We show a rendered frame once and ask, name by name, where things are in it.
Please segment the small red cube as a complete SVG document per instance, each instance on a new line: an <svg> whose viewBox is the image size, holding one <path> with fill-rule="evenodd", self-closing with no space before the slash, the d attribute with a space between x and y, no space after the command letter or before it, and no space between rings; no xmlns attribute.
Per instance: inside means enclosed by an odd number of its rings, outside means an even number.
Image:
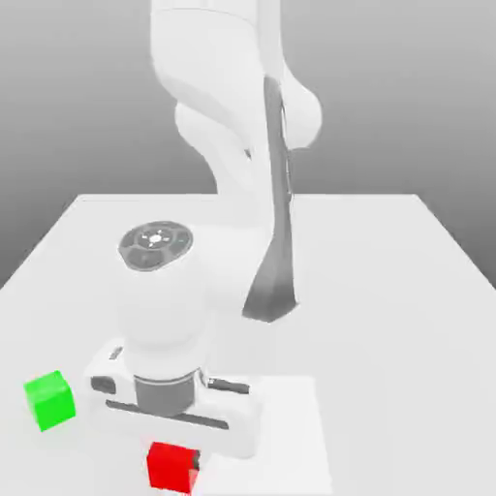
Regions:
<svg viewBox="0 0 496 496"><path fill-rule="evenodd" d="M149 484L153 488L188 494L190 450L165 443L152 443L146 456Z"/></svg>

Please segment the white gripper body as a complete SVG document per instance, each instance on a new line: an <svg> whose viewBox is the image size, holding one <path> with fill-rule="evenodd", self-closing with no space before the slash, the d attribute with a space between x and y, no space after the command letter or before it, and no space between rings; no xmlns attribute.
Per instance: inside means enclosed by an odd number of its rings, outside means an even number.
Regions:
<svg viewBox="0 0 496 496"><path fill-rule="evenodd" d="M249 458L258 449L262 403L251 394L203 388L182 415L164 418L102 393L83 396L89 421L97 428L192 450Z"/></svg>

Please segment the small green cube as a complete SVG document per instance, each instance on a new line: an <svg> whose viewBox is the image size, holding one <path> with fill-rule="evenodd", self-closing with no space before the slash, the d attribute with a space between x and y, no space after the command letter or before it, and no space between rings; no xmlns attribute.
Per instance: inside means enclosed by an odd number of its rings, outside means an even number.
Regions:
<svg viewBox="0 0 496 496"><path fill-rule="evenodd" d="M76 416L72 390L59 370L24 383L23 389L41 432Z"/></svg>

